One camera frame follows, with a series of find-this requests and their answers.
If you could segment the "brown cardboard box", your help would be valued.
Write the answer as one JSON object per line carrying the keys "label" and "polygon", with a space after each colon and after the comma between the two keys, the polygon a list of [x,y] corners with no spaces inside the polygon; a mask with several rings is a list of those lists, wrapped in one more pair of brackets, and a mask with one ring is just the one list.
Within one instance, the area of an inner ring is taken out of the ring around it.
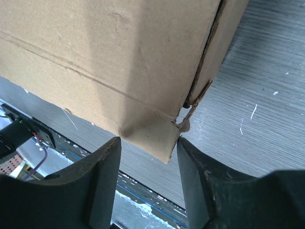
{"label": "brown cardboard box", "polygon": [[168,163],[217,76],[246,0],[3,0],[0,87]]}

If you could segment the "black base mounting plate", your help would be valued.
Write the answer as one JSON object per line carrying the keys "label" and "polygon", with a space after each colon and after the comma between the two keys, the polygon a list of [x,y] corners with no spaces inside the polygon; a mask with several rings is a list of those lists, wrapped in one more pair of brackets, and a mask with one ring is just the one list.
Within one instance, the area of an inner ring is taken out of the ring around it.
{"label": "black base mounting plate", "polygon": [[22,121],[33,133],[38,136],[41,142],[44,142],[48,147],[52,149],[56,148],[55,140],[51,131],[46,128],[43,123],[33,117],[29,117],[28,115],[15,110],[7,104],[1,104],[0,106],[5,115],[7,115],[11,121]]}

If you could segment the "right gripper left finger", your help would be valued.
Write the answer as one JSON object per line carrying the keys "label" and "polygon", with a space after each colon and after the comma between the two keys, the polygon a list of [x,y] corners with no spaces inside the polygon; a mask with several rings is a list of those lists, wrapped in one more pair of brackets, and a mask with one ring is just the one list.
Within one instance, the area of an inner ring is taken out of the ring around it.
{"label": "right gripper left finger", "polygon": [[46,176],[0,177],[3,229],[108,229],[121,160],[114,137],[85,158]]}

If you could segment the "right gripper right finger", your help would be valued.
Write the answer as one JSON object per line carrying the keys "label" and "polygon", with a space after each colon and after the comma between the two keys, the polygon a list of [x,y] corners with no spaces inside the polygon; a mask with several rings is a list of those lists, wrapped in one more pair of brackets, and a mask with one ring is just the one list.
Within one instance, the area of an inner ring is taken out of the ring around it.
{"label": "right gripper right finger", "polygon": [[191,229],[302,229],[305,172],[277,170],[253,177],[177,141],[183,196]]}

